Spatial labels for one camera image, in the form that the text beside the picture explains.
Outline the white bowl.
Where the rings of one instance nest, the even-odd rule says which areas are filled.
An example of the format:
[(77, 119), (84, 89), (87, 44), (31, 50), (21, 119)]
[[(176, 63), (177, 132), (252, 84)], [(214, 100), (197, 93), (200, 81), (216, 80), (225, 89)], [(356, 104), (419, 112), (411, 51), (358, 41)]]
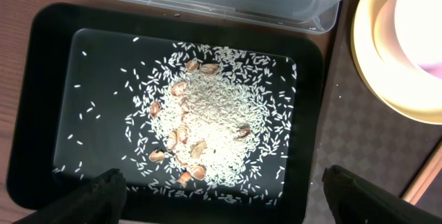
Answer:
[(441, 79), (441, 0), (387, 0), (374, 43), (385, 63)]

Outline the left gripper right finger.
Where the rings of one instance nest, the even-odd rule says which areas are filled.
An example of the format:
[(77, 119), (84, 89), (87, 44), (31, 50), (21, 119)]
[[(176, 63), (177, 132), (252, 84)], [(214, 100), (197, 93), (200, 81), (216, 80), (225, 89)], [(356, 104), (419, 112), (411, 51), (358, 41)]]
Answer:
[(322, 176), (323, 191), (338, 224), (441, 224), (441, 219), (333, 165)]

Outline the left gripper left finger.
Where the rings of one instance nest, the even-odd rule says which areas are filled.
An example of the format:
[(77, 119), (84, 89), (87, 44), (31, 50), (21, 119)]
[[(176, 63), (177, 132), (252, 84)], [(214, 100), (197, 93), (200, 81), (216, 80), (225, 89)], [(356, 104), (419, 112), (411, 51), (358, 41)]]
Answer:
[(126, 197), (123, 173), (110, 169), (14, 224), (118, 224)]

